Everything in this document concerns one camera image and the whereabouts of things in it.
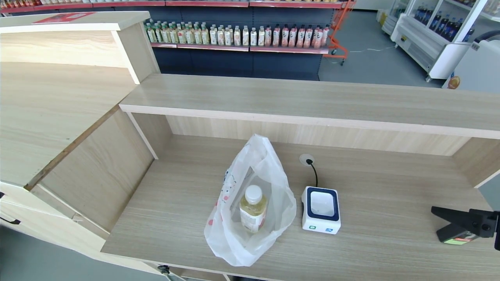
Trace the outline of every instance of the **gray floor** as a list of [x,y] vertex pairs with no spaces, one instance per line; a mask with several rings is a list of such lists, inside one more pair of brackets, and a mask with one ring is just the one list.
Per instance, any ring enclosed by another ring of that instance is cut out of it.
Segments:
[[[383,49],[394,44],[382,33],[375,13],[355,11],[338,34],[350,51]],[[441,87],[442,80],[426,83],[423,69],[400,48],[351,52],[344,66],[323,59],[322,81]],[[500,177],[480,190],[500,210]],[[163,281],[162,276],[93,260],[72,250],[49,244],[8,228],[0,228],[0,280],[2,281]]]

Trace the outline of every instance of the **black cable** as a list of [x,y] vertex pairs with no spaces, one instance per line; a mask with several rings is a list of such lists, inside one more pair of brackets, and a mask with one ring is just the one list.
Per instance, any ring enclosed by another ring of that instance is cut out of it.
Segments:
[[316,177],[316,187],[318,187],[318,173],[316,172],[316,169],[314,168],[313,161],[311,159],[307,159],[305,161],[307,164],[309,164],[312,169],[314,170],[314,176]]

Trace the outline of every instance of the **red sign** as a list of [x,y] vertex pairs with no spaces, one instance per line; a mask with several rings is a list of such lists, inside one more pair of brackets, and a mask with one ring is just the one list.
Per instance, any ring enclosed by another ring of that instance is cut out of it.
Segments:
[[33,22],[33,24],[54,24],[54,23],[69,23],[79,18],[95,14],[95,11],[90,12],[65,12],[53,15],[48,18]]

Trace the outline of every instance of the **white bottle cap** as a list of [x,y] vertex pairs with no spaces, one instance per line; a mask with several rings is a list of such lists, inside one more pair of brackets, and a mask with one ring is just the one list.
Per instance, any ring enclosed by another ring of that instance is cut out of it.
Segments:
[[258,185],[250,185],[245,190],[245,199],[252,205],[259,203],[262,200],[262,189]]

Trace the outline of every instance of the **white plastic bag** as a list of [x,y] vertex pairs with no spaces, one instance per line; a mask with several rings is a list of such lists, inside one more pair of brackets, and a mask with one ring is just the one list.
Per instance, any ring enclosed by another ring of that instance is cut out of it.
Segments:
[[[262,228],[255,234],[241,223],[240,200],[258,185],[268,199]],[[297,202],[288,178],[267,137],[254,134],[227,169],[222,190],[205,226],[212,252],[235,267],[253,265],[292,224]]]

